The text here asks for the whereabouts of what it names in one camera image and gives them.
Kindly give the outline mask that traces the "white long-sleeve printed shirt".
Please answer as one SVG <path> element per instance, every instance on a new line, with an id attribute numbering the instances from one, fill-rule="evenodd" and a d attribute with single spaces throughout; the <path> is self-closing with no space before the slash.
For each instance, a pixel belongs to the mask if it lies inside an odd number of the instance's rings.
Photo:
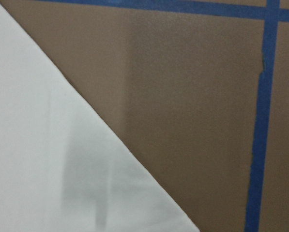
<path id="1" fill-rule="evenodd" d="M 0 4 L 0 232 L 197 230 Z"/>

